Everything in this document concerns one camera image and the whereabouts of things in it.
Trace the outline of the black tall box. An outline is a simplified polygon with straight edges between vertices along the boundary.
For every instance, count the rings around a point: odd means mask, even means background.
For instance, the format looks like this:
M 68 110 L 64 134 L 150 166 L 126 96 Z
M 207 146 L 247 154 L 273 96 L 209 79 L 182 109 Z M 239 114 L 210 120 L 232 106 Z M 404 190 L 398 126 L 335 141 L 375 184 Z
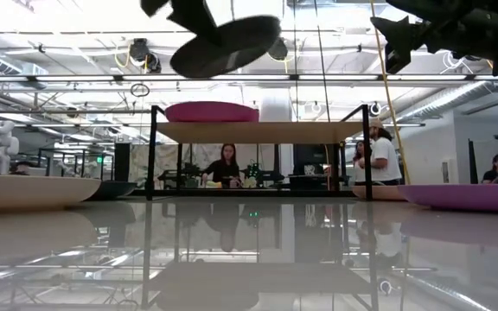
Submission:
M 130 173 L 131 145 L 116 143 L 114 151 L 114 180 L 128 181 Z

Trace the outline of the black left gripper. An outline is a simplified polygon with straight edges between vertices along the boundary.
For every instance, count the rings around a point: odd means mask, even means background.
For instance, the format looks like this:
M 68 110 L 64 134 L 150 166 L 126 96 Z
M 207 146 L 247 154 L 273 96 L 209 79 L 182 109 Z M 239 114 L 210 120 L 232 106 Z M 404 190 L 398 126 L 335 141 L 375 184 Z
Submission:
M 140 0 L 140 7 L 149 16 L 154 16 L 169 0 Z M 214 45 L 222 43 L 218 27 L 210 13 L 206 0 L 171 0 L 172 22 L 205 39 Z

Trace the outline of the beige plate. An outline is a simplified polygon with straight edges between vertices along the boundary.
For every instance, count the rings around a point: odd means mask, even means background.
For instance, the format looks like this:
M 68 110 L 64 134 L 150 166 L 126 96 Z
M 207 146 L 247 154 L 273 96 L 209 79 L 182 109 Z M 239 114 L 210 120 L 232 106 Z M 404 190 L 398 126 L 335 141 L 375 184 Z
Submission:
M 367 198 L 365 186 L 353 186 L 353 194 L 361 200 Z M 372 199 L 382 201 L 405 201 L 397 186 L 372 186 Z
M 89 199 L 101 180 L 0 175 L 0 212 L 59 209 Z

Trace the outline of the dark grey plate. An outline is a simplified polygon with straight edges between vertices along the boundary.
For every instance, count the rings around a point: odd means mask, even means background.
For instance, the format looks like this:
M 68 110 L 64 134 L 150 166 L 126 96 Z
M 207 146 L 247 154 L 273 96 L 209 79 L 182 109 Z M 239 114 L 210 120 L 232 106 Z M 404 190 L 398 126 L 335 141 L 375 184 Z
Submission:
M 275 16 L 250 16 L 216 28 L 211 36 L 197 35 L 176 50 L 170 66 L 189 79 L 209 79 L 244 67 L 264 54 L 281 34 Z

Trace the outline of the wooden shelf with black frame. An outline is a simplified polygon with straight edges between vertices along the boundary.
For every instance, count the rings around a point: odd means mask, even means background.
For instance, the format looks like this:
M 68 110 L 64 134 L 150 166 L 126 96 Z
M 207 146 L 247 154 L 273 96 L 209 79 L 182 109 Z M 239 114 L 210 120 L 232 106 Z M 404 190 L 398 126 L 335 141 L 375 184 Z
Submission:
M 338 146 L 348 136 L 359 131 L 369 139 L 369 106 L 360 105 L 342 121 L 331 122 L 256 122 L 256 123 L 164 123 L 157 124 L 157 114 L 163 109 L 150 108 L 150 144 L 148 173 L 144 196 L 152 200 L 155 189 L 156 134 L 163 133 L 177 143 L 240 143 L 240 144 L 333 144 Z

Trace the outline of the purple plate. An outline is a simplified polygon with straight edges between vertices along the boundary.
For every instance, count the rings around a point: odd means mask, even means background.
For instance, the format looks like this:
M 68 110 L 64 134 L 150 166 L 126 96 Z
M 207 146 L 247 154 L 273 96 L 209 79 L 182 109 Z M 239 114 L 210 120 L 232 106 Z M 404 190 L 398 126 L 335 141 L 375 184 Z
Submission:
M 407 201 L 444 210 L 498 212 L 498 184 L 398 186 Z

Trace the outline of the pink plate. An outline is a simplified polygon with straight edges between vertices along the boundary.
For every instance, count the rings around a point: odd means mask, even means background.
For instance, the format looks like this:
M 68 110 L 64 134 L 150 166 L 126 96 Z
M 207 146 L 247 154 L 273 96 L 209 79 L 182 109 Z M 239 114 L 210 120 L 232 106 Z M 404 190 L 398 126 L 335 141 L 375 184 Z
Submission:
M 258 122 L 259 111 L 249 106 L 220 101 L 189 101 L 168 107 L 170 122 Z

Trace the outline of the white robot figure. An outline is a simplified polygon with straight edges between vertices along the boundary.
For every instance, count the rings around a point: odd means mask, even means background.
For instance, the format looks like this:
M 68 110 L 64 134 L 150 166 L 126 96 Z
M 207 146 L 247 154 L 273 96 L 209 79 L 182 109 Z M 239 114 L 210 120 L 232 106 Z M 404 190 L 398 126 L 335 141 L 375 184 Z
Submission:
M 19 140 L 12 135 L 14 128 L 14 122 L 0 121 L 0 175 L 10 172 L 10 158 L 19 152 Z

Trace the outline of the teal plate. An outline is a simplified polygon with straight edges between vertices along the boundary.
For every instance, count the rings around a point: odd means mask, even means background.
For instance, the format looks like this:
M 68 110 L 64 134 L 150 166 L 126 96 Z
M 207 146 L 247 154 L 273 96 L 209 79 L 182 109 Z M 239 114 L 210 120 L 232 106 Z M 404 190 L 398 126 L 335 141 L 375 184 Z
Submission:
M 86 200 L 115 200 L 127 196 L 136 189 L 135 182 L 128 181 L 102 181 L 98 190 Z

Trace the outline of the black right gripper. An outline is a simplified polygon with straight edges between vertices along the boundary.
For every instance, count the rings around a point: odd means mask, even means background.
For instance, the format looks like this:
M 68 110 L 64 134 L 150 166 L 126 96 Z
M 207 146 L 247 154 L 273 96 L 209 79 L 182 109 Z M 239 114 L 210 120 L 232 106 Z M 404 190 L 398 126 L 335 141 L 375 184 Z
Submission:
M 458 59 L 473 56 L 490 60 L 492 74 L 498 76 L 498 6 L 446 10 L 428 22 L 411 23 L 408 17 L 397 22 L 371 17 L 370 21 L 387 40 L 387 73 L 395 74 L 406 67 L 412 59 L 411 51 L 425 44 L 431 53 L 445 49 Z

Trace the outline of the black ceiling lamp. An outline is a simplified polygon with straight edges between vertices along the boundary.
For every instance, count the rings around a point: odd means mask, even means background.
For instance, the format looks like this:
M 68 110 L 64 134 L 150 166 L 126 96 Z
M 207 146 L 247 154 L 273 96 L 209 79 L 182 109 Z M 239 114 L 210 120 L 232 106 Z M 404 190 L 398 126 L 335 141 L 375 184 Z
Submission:
M 134 39 L 130 45 L 130 57 L 138 63 L 138 65 L 146 73 L 159 74 L 162 72 L 160 59 L 156 54 L 153 54 L 145 38 Z
M 267 53 L 274 60 L 284 61 L 288 55 L 288 48 L 286 47 L 284 40 L 281 37 L 278 37 Z

